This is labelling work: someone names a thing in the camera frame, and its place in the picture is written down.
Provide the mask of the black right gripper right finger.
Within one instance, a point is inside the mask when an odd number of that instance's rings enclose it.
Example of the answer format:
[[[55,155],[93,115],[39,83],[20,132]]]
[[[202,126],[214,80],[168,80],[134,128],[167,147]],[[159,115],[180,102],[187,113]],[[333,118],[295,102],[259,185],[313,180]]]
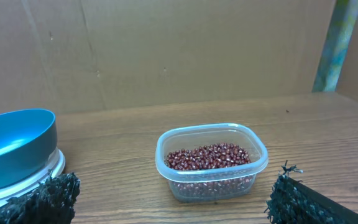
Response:
[[[303,185],[290,177],[291,172],[302,173],[296,165],[282,165],[272,186],[264,211],[270,223],[276,224],[358,224],[358,213]]]

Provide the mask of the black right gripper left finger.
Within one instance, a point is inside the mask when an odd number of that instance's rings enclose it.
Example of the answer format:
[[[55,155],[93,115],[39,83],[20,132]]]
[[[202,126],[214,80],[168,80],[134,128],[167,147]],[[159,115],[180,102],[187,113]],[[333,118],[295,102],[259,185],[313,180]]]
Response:
[[[37,188],[0,207],[0,224],[70,224],[80,194],[74,173],[49,176]]]

